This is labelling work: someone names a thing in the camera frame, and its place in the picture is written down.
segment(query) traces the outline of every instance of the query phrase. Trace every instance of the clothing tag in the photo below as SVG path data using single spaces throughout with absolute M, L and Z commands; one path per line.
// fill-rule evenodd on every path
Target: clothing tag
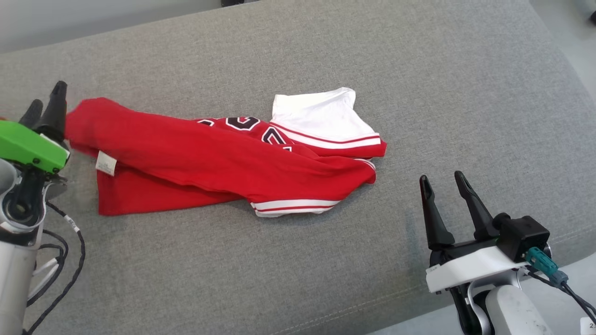
M 579 329 L 582 335 L 596 335 L 596 324 L 588 317 L 579 320 Z
M 100 153 L 97 155 L 95 169 L 114 177 L 114 171 L 116 170 L 116 159 L 106 155 L 103 151 L 100 151 Z

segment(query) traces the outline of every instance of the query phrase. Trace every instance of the jersey number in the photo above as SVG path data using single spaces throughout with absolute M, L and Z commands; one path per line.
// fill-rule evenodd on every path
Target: jersey number
M 267 128 L 267 131 L 263 134 L 261 139 L 263 142 L 269 144 L 285 144 L 285 141 L 283 138 L 281 138 L 280 133 L 273 127 Z
M 260 122 L 256 117 L 228 117 L 225 119 L 226 125 L 238 129 L 239 131 L 251 131 L 254 126 Z

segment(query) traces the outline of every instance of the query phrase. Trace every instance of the red jersey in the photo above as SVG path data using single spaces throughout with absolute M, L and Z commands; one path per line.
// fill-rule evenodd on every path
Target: red jersey
M 322 213 L 375 180 L 371 162 L 319 156 L 254 117 L 182 120 L 97 98 L 69 113 L 66 129 L 73 148 L 117 160 L 114 176 L 97 172 L 102 215 L 239 198 L 258 216 Z

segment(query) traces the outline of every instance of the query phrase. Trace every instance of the label sticker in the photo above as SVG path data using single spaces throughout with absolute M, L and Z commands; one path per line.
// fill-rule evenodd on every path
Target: label sticker
M 100 151 L 100 153 L 97 155 L 95 169 L 114 177 L 114 171 L 116 170 L 116 159 L 106 155 L 103 151 Z
M 582 335 L 596 335 L 596 324 L 588 317 L 579 320 Z
M 74 232 L 79 232 L 79 231 L 80 231 L 79 227 L 77 227 L 77 225 L 76 225 L 76 223 L 75 223 L 75 220 L 71 219 L 71 218 L 70 218 L 70 216 L 68 216 L 68 215 L 67 215 L 67 216 L 65 216 L 65 217 L 64 217 L 64 219 L 65 219 L 65 220 L 66 220 L 68 223 L 70 223 L 70 226 L 71 226 L 71 227 L 73 227 L 73 229 L 74 229 Z
M 441 264 L 437 264 L 435 266 L 431 266 L 430 268 L 426 269 L 426 273 L 429 274 L 429 273 L 433 272 L 434 270 L 437 270 L 440 267 L 441 267 Z

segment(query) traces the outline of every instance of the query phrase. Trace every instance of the gray couch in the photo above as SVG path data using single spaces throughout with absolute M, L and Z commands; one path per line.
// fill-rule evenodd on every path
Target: gray couch
M 100 217 L 94 161 L 74 153 L 57 204 L 87 260 L 39 334 L 363 334 L 445 306 L 425 287 L 423 173 L 459 241 L 473 227 L 456 169 L 493 214 L 550 229 L 559 264 L 596 252 L 596 108 L 524 1 L 261 1 L 2 54 L 0 76 L 12 119 L 59 79 L 69 108 L 265 120 L 275 94 L 347 86 L 389 144 L 374 185 L 276 219 L 246 201 Z M 47 224 L 73 255 L 27 325 L 78 259 Z

